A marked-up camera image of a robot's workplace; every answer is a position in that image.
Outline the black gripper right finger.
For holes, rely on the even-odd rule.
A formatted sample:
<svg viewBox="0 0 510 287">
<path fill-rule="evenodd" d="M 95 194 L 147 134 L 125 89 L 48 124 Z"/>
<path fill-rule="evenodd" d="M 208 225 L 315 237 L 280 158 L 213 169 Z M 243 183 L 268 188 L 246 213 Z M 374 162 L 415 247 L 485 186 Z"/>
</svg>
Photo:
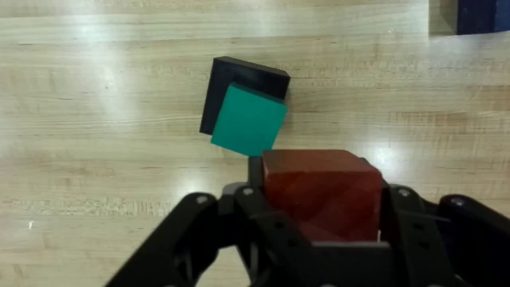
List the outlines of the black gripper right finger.
<svg viewBox="0 0 510 287">
<path fill-rule="evenodd" d="M 466 194 L 439 202 L 383 185 L 383 244 L 364 247 L 361 287 L 510 287 L 510 218 Z"/>
</svg>

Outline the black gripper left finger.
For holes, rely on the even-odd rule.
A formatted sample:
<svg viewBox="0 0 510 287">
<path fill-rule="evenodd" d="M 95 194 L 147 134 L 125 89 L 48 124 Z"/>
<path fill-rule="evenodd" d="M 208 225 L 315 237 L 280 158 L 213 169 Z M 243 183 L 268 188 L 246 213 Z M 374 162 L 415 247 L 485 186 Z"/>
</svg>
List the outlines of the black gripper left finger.
<svg viewBox="0 0 510 287">
<path fill-rule="evenodd" d="M 197 287 L 225 247 L 236 247 L 251 287 L 313 287 L 308 241 L 264 196 L 264 162 L 249 159 L 249 180 L 221 198 L 185 196 L 136 249 L 106 287 Z"/>
</svg>

